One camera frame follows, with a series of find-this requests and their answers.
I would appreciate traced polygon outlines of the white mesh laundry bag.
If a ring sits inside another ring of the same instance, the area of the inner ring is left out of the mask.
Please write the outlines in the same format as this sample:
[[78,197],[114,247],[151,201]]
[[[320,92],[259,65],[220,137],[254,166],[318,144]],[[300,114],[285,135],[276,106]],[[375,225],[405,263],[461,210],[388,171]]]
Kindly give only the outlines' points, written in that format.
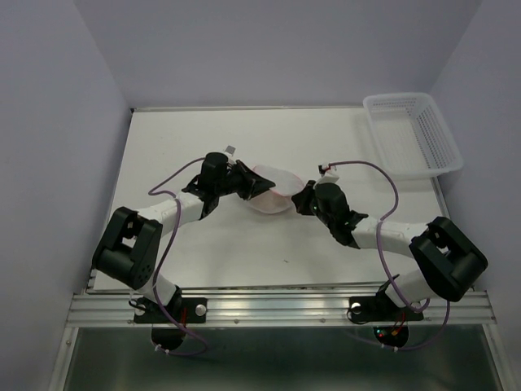
[[300,177],[284,169],[276,169],[267,165],[256,165],[252,169],[256,174],[275,183],[267,192],[252,198],[247,205],[265,214],[281,213],[293,206],[292,196],[304,189]]

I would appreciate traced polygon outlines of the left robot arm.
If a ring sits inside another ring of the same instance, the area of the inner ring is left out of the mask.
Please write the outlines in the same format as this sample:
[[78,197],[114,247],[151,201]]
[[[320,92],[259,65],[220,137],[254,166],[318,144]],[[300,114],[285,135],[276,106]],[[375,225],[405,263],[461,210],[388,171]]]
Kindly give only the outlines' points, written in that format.
[[116,209],[92,258],[95,270],[152,301],[153,311],[164,321],[181,313],[181,290],[160,273],[160,241],[167,236],[169,250],[178,229],[206,218],[223,196],[235,194],[251,200],[275,187],[274,182],[224,152],[210,152],[174,174],[195,163],[201,164],[199,173],[178,194],[164,189],[173,179],[170,177],[149,191],[150,196],[167,196],[167,200],[144,209]]

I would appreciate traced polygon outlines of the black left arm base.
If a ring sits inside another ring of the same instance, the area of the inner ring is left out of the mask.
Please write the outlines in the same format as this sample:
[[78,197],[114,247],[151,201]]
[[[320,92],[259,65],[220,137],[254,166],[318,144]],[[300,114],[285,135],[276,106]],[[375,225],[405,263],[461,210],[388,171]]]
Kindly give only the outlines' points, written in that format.
[[[134,322],[137,324],[166,324],[170,320],[153,301],[140,297],[128,301],[134,309]],[[206,322],[208,300],[204,297],[174,297],[164,308],[169,315],[182,325]]]

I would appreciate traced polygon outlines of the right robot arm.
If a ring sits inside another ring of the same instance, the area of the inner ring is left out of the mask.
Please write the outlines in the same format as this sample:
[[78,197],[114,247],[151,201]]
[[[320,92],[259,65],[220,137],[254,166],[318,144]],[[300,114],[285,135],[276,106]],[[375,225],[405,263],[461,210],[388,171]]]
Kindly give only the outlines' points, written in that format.
[[403,308],[418,311],[433,297],[462,299],[488,268],[486,256],[448,218],[428,223],[378,220],[348,206],[340,187],[310,181],[292,196],[297,213],[317,217],[340,244],[395,253],[413,259],[417,267],[404,275],[389,275],[374,298],[377,313],[392,318]]

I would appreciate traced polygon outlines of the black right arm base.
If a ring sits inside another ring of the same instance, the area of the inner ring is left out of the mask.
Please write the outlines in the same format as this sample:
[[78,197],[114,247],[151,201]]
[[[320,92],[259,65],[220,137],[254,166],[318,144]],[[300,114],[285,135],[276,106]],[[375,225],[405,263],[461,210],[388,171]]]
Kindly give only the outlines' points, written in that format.
[[422,313],[415,313],[407,307],[398,307],[385,293],[390,282],[383,284],[373,296],[349,298],[348,319],[355,324],[371,322],[422,321]]

